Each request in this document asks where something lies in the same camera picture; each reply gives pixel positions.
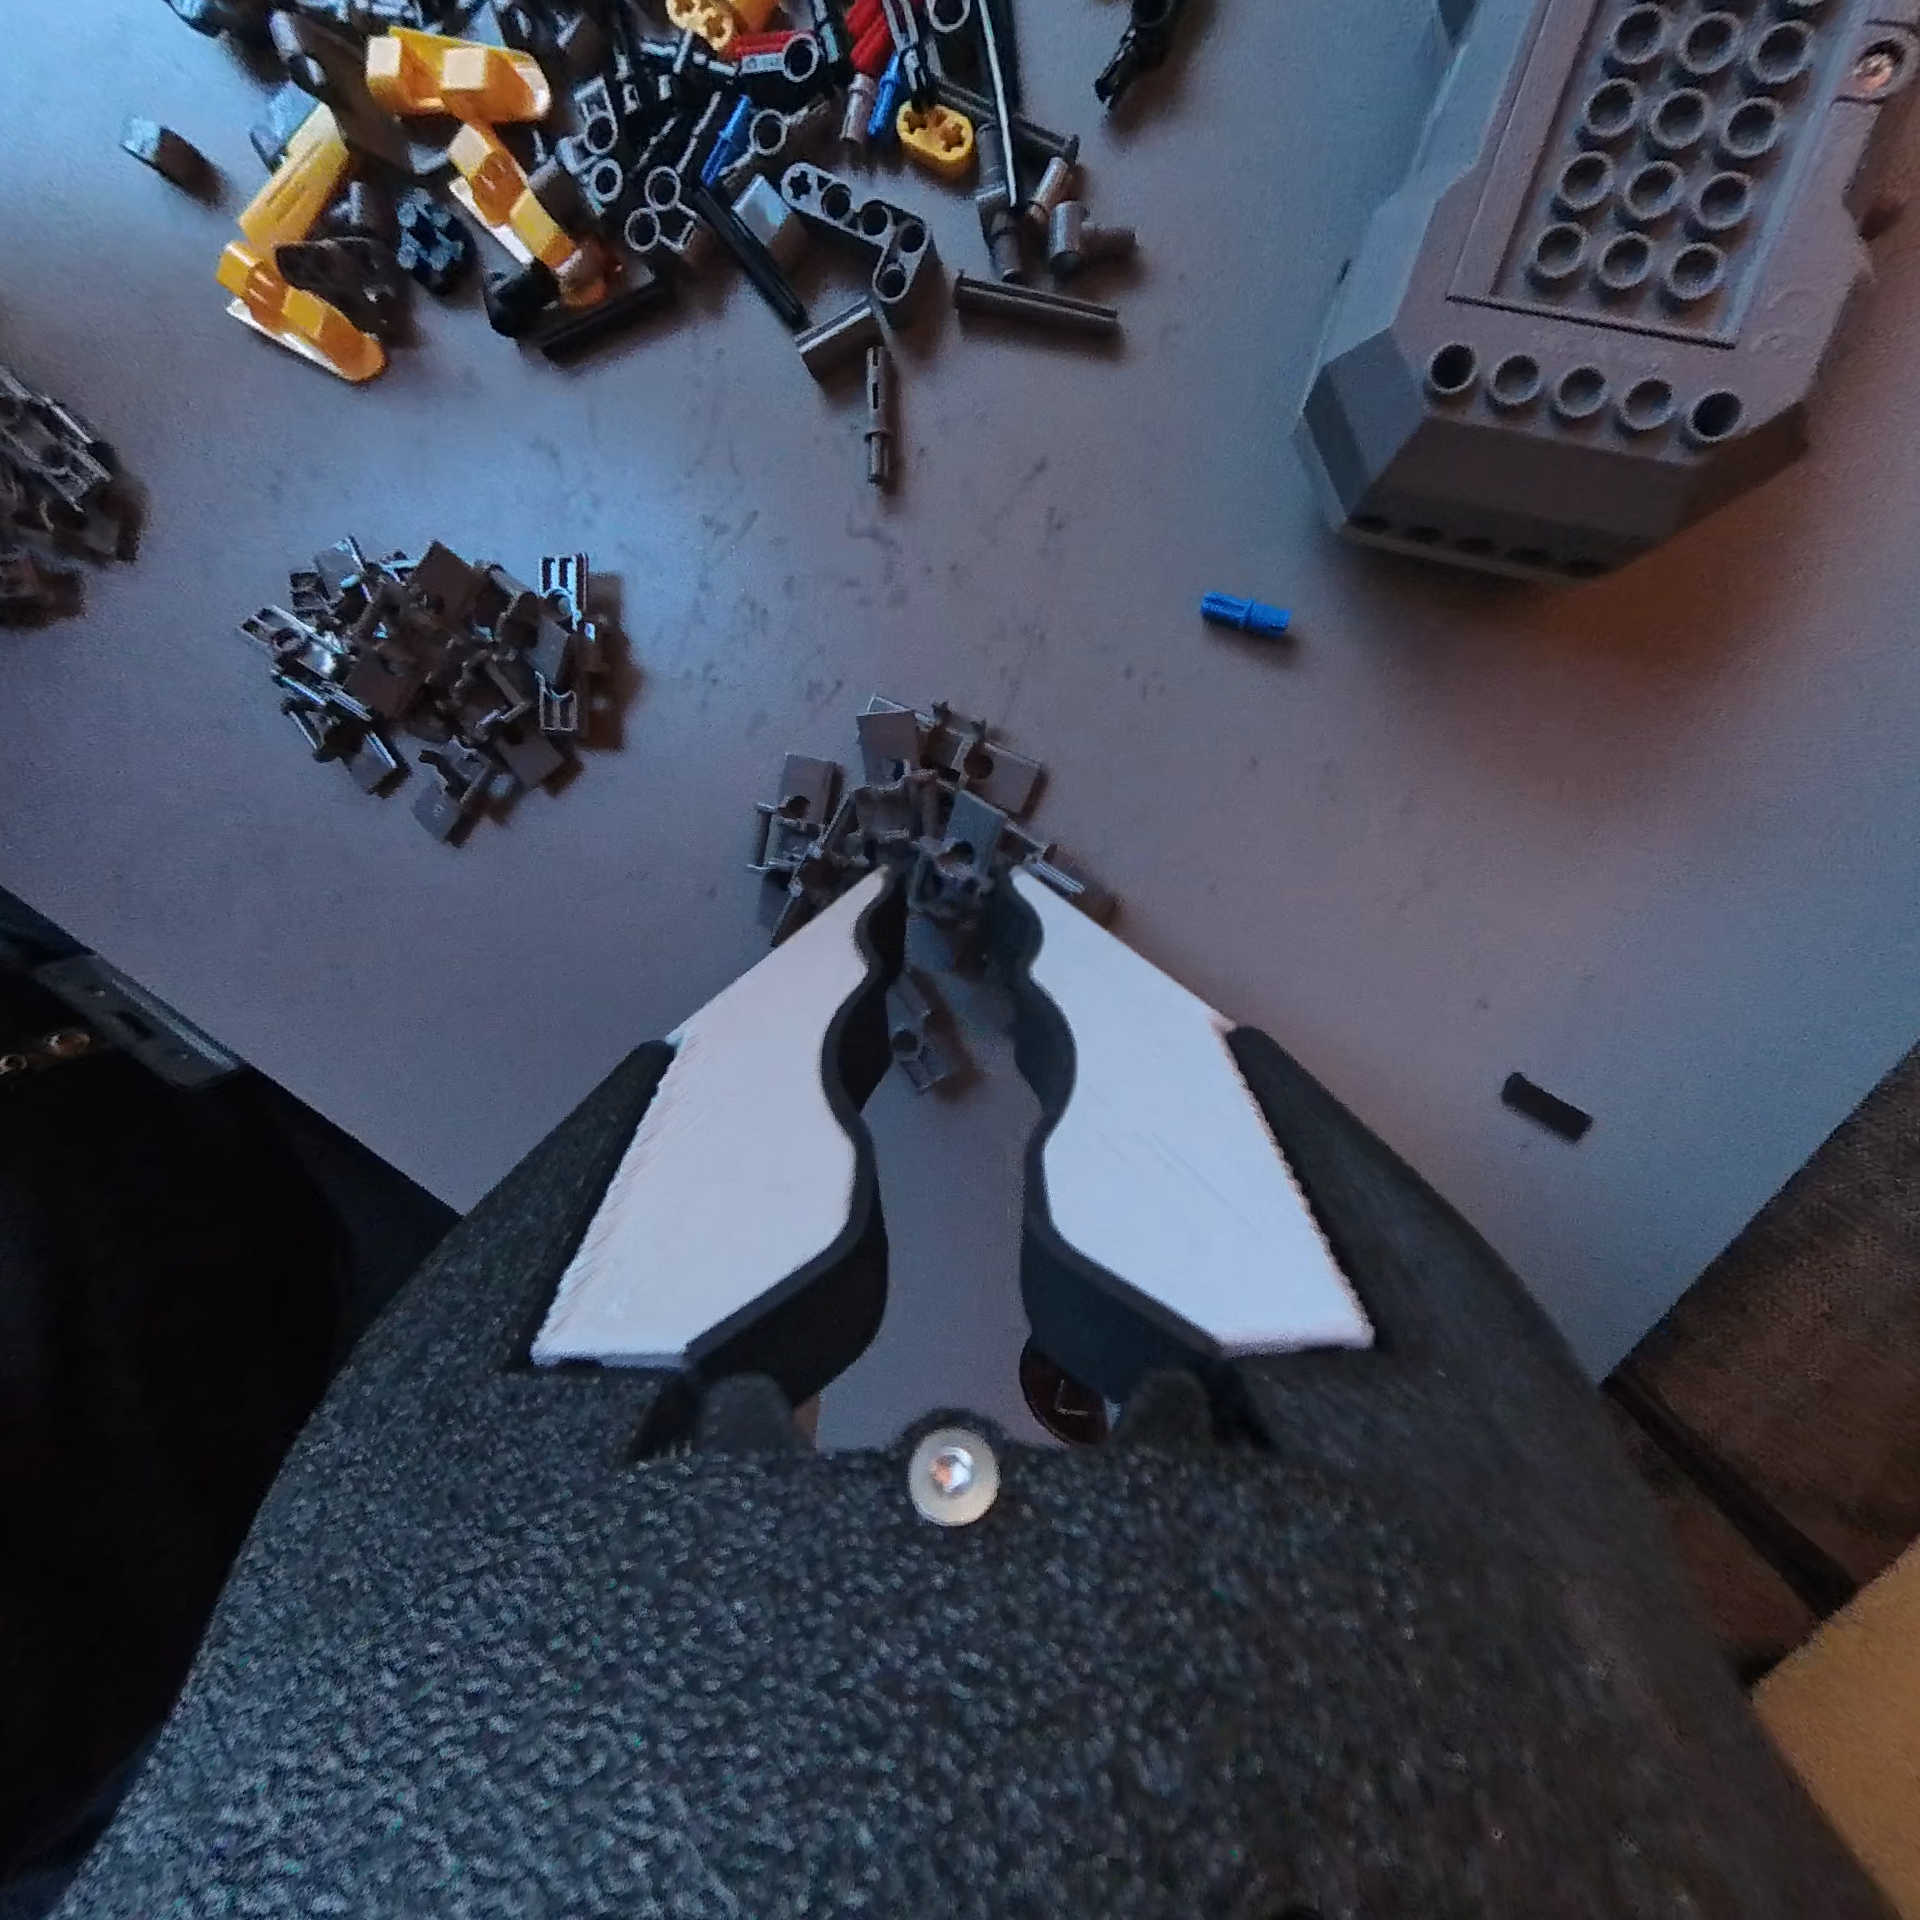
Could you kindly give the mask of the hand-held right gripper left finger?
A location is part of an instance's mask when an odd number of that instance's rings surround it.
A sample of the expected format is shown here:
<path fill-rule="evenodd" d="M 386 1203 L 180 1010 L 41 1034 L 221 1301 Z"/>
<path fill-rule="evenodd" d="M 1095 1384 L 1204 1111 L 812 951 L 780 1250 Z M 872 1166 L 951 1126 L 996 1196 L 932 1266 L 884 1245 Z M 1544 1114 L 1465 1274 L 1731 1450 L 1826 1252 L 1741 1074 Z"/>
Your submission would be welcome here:
<path fill-rule="evenodd" d="M 873 870 L 665 1037 L 535 1365 L 828 1382 L 872 1347 L 890 1252 L 863 1114 L 900 966 L 900 882 Z"/>

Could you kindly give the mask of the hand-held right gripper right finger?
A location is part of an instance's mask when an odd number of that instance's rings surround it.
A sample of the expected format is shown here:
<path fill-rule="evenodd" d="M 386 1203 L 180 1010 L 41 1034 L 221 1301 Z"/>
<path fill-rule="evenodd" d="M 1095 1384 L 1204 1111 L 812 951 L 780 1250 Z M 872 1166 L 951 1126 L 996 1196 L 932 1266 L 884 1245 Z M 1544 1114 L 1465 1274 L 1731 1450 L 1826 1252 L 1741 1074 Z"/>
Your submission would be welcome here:
<path fill-rule="evenodd" d="M 1245 1078 L 1239 1028 L 1029 870 L 999 896 L 1049 1359 L 1364 1354 L 1376 1331 Z"/>

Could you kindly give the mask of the small dark grey brick piece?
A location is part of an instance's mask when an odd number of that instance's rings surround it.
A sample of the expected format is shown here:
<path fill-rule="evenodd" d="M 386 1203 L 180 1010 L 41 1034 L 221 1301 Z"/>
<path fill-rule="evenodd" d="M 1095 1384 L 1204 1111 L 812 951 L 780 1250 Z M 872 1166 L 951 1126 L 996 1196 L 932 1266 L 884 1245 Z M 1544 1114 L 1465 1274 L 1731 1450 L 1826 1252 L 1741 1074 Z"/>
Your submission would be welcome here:
<path fill-rule="evenodd" d="M 884 995 L 884 1020 L 892 1061 L 916 1095 L 949 1095 L 969 1083 L 971 1058 L 914 968 L 904 968 Z"/>

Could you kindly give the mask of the pile of grey brick parts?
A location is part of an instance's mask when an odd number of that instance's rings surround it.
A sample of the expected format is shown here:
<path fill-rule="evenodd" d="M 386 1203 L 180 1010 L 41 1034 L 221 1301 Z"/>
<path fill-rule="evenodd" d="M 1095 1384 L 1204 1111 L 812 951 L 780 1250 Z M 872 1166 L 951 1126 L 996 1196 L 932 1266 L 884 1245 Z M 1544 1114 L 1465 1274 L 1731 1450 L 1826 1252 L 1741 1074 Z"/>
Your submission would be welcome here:
<path fill-rule="evenodd" d="M 864 160 L 904 164 L 971 199 L 987 267 L 951 277 L 962 318 L 1101 346 L 1120 335 L 1119 309 L 1069 286 L 1129 264 L 1136 232 L 1088 218 L 1082 140 L 1021 115 L 1010 4 L 175 3 L 168 12 L 229 44 L 260 77 L 277 75 L 249 132 L 263 182 L 313 106 L 333 109 L 348 175 L 306 240 L 279 247 L 279 267 L 373 333 L 388 359 L 412 338 L 413 295 L 447 299 L 475 280 L 493 333 L 567 366 L 650 319 L 717 256 L 791 331 L 813 380 L 864 374 L 866 475 L 888 490 L 892 340 L 945 272 L 928 215 L 904 205 L 890 178 L 855 175 Z M 492 130 L 561 226 L 601 248 L 610 288 L 601 303 L 565 307 L 546 267 L 519 263 L 452 199 L 449 143 L 461 119 L 373 103 L 367 47 L 391 30 L 537 60 L 551 115 Z"/>

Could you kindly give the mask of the grey desk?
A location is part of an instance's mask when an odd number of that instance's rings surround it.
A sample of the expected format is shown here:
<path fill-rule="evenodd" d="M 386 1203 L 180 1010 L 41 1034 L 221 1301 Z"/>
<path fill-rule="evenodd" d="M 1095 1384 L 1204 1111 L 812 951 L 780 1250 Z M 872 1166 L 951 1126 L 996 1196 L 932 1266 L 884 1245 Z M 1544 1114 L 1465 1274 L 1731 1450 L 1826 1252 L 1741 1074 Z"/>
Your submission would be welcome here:
<path fill-rule="evenodd" d="M 4 4 L 4 360 L 145 498 L 4 636 L 4 886 L 444 1203 L 764 948 L 786 752 L 875 694 L 1042 759 L 1120 931 L 1291 1050 L 1593 1370 L 1915 1040 L 1915 200 L 1808 458 L 1620 578 L 1328 535 L 1313 343 L 1434 85 L 1420 4 L 1216 4 L 1113 124 L 1119 4 L 1015 4 L 1025 106 L 1138 230 L 1115 351 L 925 314 L 864 478 L 733 274 L 579 367 L 473 303 L 346 384 L 226 314 L 260 86 L 164 4 Z M 623 590 L 619 740 L 461 847 L 304 755 L 240 616 L 337 536 Z M 1199 614 L 1291 612 L 1285 639 Z M 1523 1072 L 1593 1115 L 1511 1114 Z"/>

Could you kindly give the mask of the small grey brick cluster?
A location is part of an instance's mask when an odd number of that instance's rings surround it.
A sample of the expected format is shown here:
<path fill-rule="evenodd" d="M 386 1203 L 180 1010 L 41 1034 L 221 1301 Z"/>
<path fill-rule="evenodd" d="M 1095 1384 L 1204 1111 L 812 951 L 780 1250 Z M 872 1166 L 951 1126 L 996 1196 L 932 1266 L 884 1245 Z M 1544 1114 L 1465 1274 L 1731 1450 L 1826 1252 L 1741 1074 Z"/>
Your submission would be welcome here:
<path fill-rule="evenodd" d="M 772 944 L 875 870 L 900 878 L 907 916 L 936 928 L 951 954 L 984 931 L 1015 874 L 1113 924 L 1113 894 L 1033 829 L 1048 765 L 991 723 L 875 694 L 855 719 L 855 743 L 855 770 L 785 756 L 772 797 L 756 804 L 749 870 Z"/>

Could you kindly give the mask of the dark grey brick cluster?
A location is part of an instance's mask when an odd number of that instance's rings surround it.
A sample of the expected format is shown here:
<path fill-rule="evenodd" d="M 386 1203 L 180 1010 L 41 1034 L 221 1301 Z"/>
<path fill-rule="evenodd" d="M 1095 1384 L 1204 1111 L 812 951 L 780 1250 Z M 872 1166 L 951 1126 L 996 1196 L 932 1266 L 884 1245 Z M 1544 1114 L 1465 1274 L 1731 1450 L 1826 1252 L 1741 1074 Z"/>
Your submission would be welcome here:
<path fill-rule="evenodd" d="M 444 542 L 412 555 L 344 536 L 236 632 L 304 755 L 373 800 L 410 800 L 444 847 L 569 789 L 624 724 L 617 598 L 583 549 L 523 578 Z"/>

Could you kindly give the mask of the wooden edged background table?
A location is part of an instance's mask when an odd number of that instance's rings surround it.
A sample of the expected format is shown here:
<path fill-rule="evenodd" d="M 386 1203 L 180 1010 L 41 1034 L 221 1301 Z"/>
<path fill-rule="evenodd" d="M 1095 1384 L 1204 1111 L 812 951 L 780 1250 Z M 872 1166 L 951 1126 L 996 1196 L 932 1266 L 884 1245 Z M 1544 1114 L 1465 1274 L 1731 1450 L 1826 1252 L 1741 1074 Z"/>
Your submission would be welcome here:
<path fill-rule="evenodd" d="M 1755 1686 L 1770 1740 L 1895 1914 L 1919 1915 L 1919 1544 Z"/>

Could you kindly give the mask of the heap of black track links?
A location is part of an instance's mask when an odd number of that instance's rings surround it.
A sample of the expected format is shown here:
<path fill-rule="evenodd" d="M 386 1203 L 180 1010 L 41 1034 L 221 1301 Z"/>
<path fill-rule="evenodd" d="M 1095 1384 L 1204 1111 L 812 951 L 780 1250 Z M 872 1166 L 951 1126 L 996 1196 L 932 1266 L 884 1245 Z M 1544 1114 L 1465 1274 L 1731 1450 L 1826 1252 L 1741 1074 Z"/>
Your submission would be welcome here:
<path fill-rule="evenodd" d="M 80 564 L 131 564 L 140 491 L 91 423 L 2 366 L 2 627 L 80 610 Z"/>

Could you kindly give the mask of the yellow pointed brick piece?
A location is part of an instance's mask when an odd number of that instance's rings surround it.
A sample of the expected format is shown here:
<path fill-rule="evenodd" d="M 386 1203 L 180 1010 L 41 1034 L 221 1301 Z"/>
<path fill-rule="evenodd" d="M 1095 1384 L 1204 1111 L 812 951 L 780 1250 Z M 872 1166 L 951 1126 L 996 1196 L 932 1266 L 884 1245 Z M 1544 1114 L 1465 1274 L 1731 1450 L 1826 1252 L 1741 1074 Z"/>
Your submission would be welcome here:
<path fill-rule="evenodd" d="M 344 381 L 379 378 L 384 346 L 323 295 L 295 288 L 279 267 L 279 247 L 303 245 L 348 175 L 349 154 L 333 109 L 313 103 L 289 138 L 267 182 L 239 215 L 215 277 L 229 316 Z"/>

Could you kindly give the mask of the small yellow brick piece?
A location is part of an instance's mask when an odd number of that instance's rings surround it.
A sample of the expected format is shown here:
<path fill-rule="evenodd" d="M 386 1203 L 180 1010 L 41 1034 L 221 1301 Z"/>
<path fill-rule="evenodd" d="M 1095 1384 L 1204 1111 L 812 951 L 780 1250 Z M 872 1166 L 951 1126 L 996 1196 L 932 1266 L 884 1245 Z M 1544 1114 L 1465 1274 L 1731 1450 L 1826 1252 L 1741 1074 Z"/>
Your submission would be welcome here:
<path fill-rule="evenodd" d="M 449 163 L 452 199 L 519 263 L 546 267 L 565 307 L 588 309 L 608 296 L 601 248 L 561 226 L 492 125 L 459 124 L 449 143 Z"/>

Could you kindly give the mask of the grey brick hub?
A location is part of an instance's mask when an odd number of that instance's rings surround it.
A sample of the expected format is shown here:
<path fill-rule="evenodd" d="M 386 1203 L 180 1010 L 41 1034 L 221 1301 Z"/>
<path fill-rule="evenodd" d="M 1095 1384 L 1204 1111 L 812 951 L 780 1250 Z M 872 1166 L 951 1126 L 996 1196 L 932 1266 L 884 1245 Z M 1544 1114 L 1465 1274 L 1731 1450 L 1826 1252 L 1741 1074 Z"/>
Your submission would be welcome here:
<path fill-rule="evenodd" d="M 1578 584 L 1808 445 L 1915 109 L 1915 4 L 1435 4 L 1448 63 L 1316 346 L 1335 536 Z"/>

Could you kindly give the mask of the yellow curved brick piece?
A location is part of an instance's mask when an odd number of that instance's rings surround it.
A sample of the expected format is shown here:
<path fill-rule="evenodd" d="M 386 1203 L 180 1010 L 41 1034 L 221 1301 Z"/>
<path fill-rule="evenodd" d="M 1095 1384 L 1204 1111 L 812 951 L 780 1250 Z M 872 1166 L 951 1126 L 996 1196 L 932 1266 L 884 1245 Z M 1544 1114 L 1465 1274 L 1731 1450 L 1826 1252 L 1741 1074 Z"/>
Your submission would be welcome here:
<path fill-rule="evenodd" d="M 400 116 L 531 125 L 554 109 L 537 60 L 479 38 L 391 30 L 368 42 L 363 72 L 373 103 Z"/>

